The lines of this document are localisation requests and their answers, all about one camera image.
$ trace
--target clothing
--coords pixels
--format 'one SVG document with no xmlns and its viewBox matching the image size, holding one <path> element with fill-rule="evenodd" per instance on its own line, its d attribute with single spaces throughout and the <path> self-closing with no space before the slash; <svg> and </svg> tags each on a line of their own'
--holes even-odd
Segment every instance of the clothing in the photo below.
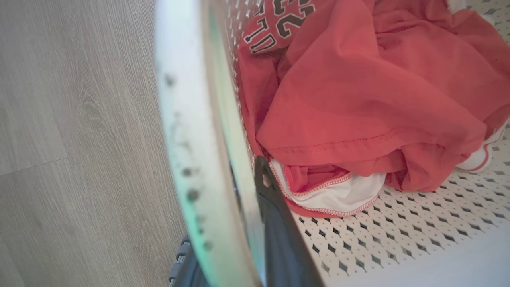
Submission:
<svg viewBox="0 0 510 287">
<path fill-rule="evenodd" d="M 255 154 L 281 163 L 295 194 L 348 174 L 438 188 L 510 115 L 510 49 L 476 12 L 448 8 L 266 0 L 238 51 Z"/>
</svg>

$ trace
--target laundry basket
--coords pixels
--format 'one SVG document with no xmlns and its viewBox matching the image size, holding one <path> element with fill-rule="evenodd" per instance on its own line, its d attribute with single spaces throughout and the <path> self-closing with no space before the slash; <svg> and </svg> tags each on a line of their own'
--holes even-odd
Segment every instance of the laundry basket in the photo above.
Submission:
<svg viewBox="0 0 510 287">
<path fill-rule="evenodd" d="M 265 284 L 264 226 L 236 83 L 239 41 L 259 4 L 159 0 L 156 9 L 169 161 L 193 247 L 213 286 Z M 476 0 L 468 8 L 492 16 L 500 33 L 510 35 L 507 0 Z M 492 147 L 485 172 L 455 170 L 433 193 L 384 187 L 356 216 L 294 214 L 326 285 L 510 285 L 510 129 L 506 134 Z"/>
</svg>

